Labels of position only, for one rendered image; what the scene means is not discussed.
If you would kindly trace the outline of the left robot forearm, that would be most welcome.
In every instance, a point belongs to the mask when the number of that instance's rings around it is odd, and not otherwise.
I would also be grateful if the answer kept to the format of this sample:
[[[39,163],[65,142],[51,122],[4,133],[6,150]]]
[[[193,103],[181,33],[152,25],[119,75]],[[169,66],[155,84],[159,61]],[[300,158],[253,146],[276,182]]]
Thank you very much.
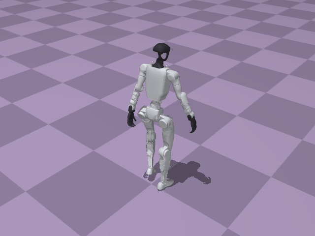
[[[130,104],[129,104],[129,106],[130,105],[132,106],[132,111],[136,109],[136,104],[137,104],[137,101],[138,101],[138,97],[140,96],[140,93],[135,91],[136,85],[134,87],[134,90],[133,90],[133,93],[132,93],[132,97],[131,97],[131,100],[130,100]],[[128,108],[129,108],[129,106],[128,106]]]

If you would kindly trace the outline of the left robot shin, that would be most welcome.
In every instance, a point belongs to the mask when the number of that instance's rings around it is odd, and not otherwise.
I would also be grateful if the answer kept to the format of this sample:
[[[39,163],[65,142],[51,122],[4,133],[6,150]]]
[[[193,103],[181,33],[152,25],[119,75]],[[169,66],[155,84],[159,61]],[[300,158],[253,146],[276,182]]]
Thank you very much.
[[[148,132],[146,134],[146,151],[148,156],[148,166],[153,169],[153,160],[154,160],[154,153],[155,153],[155,141],[149,142],[148,141]]]

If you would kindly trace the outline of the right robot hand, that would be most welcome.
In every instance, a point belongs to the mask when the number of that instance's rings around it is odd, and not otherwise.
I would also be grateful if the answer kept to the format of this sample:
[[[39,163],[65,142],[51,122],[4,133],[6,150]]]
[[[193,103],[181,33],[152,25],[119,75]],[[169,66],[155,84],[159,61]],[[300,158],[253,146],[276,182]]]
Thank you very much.
[[[195,120],[195,116],[193,116],[193,118],[191,118],[191,115],[188,115],[188,120],[190,120],[191,123],[191,127],[192,127],[192,131],[190,133],[193,133],[196,130],[196,120]]]

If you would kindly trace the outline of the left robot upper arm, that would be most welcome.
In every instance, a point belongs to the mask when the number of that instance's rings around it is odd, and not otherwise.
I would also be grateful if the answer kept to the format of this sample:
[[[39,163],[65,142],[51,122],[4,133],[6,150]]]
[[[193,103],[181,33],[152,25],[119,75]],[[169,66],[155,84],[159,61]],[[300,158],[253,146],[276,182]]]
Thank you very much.
[[[146,67],[148,66],[148,64],[142,64],[140,66],[140,71],[139,71],[139,75],[138,75],[138,79],[137,79],[137,85],[135,90],[142,92],[143,88],[144,88],[144,81],[145,81],[145,77],[146,77]]]

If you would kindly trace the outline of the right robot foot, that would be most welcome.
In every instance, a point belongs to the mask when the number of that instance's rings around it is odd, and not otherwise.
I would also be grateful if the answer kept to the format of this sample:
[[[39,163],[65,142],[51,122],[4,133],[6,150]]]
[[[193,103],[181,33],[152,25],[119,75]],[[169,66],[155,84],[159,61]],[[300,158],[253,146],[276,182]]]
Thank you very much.
[[[167,180],[166,180],[166,183],[159,182],[159,183],[157,184],[157,189],[162,190],[162,189],[164,189],[165,187],[172,185],[173,183],[174,183],[174,180],[172,180],[172,179],[167,179]]]

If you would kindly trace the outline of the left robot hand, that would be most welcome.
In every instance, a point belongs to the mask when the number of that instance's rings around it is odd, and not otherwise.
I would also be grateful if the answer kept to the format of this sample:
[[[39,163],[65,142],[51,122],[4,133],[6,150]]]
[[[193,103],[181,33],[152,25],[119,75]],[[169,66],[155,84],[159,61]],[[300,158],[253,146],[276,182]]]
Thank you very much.
[[[133,113],[133,112],[135,112],[135,110],[132,111],[132,106],[130,105],[128,108],[128,111],[129,111],[129,114],[127,116],[127,124],[131,127],[134,127],[134,126],[136,126],[133,123],[133,119],[136,121],[136,119],[134,117],[134,113]]]

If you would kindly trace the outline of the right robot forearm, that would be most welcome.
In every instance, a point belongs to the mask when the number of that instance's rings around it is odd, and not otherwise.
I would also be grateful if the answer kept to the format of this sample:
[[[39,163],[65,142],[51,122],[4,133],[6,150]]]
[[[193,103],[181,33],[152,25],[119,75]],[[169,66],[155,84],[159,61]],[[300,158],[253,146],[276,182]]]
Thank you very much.
[[[187,94],[186,94],[185,92],[183,92],[183,93],[181,94],[181,100],[182,100],[182,101],[180,102],[180,104],[181,104],[181,106],[183,107],[183,109],[184,109],[185,114],[187,115],[187,117],[188,117],[188,115],[191,115],[191,118],[193,118],[194,113],[192,112],[192,109],[191,109],[191,107],[190,107],[190,105],[189,105],[189,102],[188,102]]]

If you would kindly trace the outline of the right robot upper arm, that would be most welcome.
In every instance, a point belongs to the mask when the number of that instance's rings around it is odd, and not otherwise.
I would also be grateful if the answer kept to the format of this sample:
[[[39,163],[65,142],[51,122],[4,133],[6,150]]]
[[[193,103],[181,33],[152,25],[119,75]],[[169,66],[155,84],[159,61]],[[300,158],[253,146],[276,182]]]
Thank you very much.
[[[181,83],[179,80],[179,74],[177,71],[174,70],[167,70],[167,78],[169,81],[171,81],[173,89],[176,93],[176,96],[179,100],[181,100],[181,94],[183,93],[181,91],[182,87],[181,87]]]

